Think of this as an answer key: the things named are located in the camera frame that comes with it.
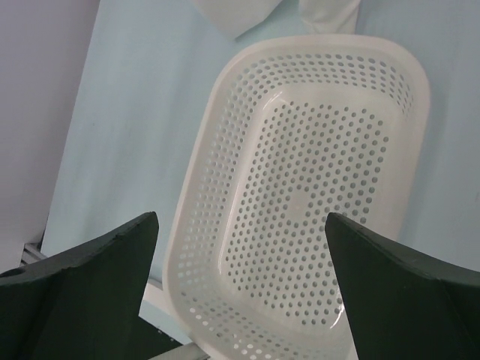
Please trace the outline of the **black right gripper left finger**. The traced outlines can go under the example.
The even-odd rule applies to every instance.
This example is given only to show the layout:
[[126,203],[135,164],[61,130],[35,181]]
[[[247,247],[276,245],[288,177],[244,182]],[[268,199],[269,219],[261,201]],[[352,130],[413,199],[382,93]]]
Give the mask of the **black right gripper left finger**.
[[2,359],[124,359],[158,237],[147,212],[1,273]]

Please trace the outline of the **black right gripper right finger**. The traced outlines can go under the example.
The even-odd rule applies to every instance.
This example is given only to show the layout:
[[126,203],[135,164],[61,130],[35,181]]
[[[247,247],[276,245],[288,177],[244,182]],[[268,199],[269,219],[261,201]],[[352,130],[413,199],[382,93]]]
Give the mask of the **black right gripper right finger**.
[[479,273],[338,213],[325,224],[360,359],[478,359]]

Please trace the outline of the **white tank top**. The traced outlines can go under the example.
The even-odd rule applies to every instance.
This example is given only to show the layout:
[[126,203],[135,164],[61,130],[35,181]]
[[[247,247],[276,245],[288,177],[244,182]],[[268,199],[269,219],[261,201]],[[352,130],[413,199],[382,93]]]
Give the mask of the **white tank top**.
[[192,1],[191,4],[222,35],[236,39],[263,23],[292,17],[311,34],[352,34],[360,0],[324,1]]

